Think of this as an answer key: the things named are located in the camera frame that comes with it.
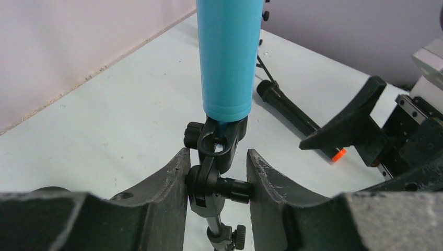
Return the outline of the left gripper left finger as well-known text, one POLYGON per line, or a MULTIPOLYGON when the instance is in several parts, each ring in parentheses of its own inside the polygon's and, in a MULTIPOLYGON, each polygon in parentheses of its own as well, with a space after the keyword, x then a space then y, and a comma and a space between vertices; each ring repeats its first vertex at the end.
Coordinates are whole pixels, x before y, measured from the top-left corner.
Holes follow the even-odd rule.
POLYGON ((111 199, 88 192, 1 193, 1 250, 182 250, 190 151, 111 199))

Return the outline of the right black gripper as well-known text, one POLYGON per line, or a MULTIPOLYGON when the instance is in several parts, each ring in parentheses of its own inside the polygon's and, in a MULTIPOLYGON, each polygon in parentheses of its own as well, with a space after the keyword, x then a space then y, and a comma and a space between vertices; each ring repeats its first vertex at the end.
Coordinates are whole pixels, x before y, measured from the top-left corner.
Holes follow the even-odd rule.
POLYGON ((421 97, 399 95, 382 128, 370 114, 386 88, 379 76, 368 78, 348 105, 299 148, 315 150, 354 144, 364 163, 384 181, 367 191, 442 191, 442 113, 421 97))

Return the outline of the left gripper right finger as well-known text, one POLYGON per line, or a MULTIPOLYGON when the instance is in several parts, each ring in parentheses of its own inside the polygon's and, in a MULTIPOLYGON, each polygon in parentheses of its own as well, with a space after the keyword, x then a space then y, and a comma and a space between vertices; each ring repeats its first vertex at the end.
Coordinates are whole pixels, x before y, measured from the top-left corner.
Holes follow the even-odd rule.
POLYGON ((442 158, 327 198, 249 149, 247 180, 255 250, 442 250, 442 158))

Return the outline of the black microphone orange end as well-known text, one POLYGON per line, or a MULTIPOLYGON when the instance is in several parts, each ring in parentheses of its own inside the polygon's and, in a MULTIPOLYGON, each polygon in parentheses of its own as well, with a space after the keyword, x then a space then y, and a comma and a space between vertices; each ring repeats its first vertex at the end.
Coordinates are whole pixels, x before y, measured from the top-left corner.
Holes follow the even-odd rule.
POLYGON ((263 80, 257 86, 257 93, 265 103, 283 115, 304 136, 309 136, 320 129, 317 123, 283 93, 278 83, 263 80))

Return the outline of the small tripod clip stand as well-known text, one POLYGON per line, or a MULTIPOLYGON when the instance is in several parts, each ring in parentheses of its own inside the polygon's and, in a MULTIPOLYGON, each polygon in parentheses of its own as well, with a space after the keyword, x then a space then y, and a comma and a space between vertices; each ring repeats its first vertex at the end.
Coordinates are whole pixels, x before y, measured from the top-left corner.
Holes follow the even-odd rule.
POLYGON ((214 250, 243 250, 246 227, 225 225, 220 215, 226 200, 247 204, 253 185, 223 178, 234 160, 237 144, 247 130, 248 119, 221 123, 208 117, 205 123, 190 122, 184 132, 184 145, 198 151, 198 165, 185 178, 191 210, 208 223, 206 230, 214 250))

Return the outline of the tripod shock mount stand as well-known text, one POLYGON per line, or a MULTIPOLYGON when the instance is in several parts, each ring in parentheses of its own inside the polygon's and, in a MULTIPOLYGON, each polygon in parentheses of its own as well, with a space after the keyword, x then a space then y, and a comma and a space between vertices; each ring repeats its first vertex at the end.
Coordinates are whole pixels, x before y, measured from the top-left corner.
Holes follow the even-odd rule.
MULTIPOLYGON (((264 1, 264 3, 265 3, 265 5, 267 4, 267 3, 270 3, 270 1, 269 0, 265 0, 264 1)), ((262 21, 263 22, 266 22, 266 21, 268 21, 269 20, 269 17, 270 17, 270 12, 268 11, 268 10, 265 10, 265 8, 263 9, 263 12, 262 12, 262 21)), ((263 44, 263 39, 262 38, 260 38, 259 39, 259 49, 261 48, 261 45, 263 44)), ((269 53, 266 51, 266 52, 263 52, 263 56, 268 56, 269 55, 269 53)), ((261 56, 257 56, 257 63, 256 63, 256 67, 258 67, 258 68, 260 68, 260 69, 262 69, 264 72, 265 72, 265 74, 267 75, 267 77, 268 77, 268 79, 269 79, 269 81, 270 82, 272 82, 273 84, 278 84, 278 82, 275 80, 275 78, 273 77, 273 75, 271 74, 271 72, 269 71, 269 69, 268 69, 268 67, 266 66, 266 64, 264 63, 264 61, 263 61, 263 59, 261 58, 261 56)))

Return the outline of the blue microphone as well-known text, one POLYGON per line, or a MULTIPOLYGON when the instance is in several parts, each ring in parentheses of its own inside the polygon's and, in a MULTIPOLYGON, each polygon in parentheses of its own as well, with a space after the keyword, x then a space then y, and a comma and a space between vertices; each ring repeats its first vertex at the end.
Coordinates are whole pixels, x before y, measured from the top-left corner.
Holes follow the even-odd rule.
POLYGON ((203 109, 216 121, 251 110, 263 1, 196 2, 203 109))

